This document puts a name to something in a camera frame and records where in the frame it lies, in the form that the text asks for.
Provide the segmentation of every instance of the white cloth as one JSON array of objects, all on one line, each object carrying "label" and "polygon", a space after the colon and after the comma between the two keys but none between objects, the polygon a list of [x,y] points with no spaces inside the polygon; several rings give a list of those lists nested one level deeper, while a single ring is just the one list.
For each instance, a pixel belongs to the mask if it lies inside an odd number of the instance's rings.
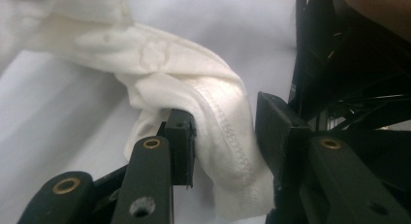
[{"label": "white cloth", "polygon": [[189,111],[198,133],[196,157],[215,184],[217,211],[240,219],[272,208],[272,176],[256,145],[244,86],[218,56],[133,23],[121,0],[3,3],[14,11],[2,12],[2,68],[19,50],[30,48],[115,73],[127,86],[131,105],[142,109],[127,157],[134,142],[155,134],[170,109]]}]

